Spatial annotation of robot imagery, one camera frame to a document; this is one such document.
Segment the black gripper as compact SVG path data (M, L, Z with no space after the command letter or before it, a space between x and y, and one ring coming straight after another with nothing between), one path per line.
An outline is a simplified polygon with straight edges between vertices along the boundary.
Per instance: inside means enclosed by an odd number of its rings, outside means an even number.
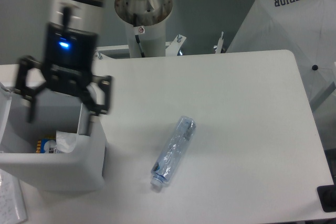
M46 87L55 92L79 97L85 107L83 125L79 128L81 135L90 135L92 125L99 116L109 113L113 78L109 75L92 78L92 61L97 40L96 33L48 24L42 66L30 55L23 56L18 61L14 93L28 102L28 123L34 121L37 96ZM32 69L41 69L45 78L35 88L27 86L28 73Z

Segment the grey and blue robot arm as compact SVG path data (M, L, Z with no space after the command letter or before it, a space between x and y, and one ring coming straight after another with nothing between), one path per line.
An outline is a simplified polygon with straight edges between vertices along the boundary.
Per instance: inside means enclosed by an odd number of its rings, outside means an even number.
M92 73L103 7L104 0L51 0L43 61L24 56L18 62L14 91L28 102L28 122L45 89L80 99L90 117L108 113L112 78ZM131 56L165 56L165 38L150 28L163 24L172 7L172 0L115 0L118 17L130 27Z

